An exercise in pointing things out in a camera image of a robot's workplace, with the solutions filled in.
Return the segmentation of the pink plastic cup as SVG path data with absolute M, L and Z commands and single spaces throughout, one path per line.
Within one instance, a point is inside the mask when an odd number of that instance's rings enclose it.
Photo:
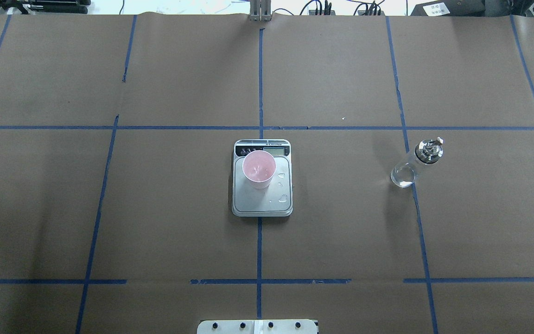
M 243 159 L 243 174 L 250 185 L 256 189 L 269 187 L 276 171 L 276 161 L 272 154 L 255 150 Z

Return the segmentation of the glass sauce dispenser bottle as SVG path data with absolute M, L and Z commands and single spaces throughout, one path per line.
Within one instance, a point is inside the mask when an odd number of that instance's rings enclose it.
M 407 188 L 415 184 L 428 167 L 438 163 L 444 154 L 444 139 L 436 137 L 420 141 L 390 172 L 395 186 Z

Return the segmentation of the silver digital kitchen scale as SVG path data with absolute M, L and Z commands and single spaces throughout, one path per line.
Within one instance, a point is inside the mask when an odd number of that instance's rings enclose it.
M 276 161 L 269 187 L 256 189 L 243 174 L 243 159 L 252 151 L 264 150 Z M 293 212 L 291 144 L 284 139 L 244 139 L 233 152 L 232 212 L 239 217 L 287 217 Z

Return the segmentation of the brown paper table cover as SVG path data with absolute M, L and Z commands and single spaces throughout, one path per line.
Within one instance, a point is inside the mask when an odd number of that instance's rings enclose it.
M 244 139 L 290 216 L 233 214 Z M 277 318 L 534 334 L 534 18 L 0 15 L 0 334 Z

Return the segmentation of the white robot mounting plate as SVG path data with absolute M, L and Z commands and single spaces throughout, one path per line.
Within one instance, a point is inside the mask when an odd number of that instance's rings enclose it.
M 250 319 L 202 321 L 197 334 L 318 334 L 311 319 Z

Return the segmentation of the black box with label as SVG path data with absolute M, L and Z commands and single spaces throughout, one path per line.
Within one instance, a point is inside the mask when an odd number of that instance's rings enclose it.
M 432 0 L 417 4 L 410 12 L 410 16 L 484 16 L 484 0 Z

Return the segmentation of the aluminium frame post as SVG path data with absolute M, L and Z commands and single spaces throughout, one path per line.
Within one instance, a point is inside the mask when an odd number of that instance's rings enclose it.
M 271 0 L 248 0 L 249 20 L 252 22 L 269 22 L 273 18 Z

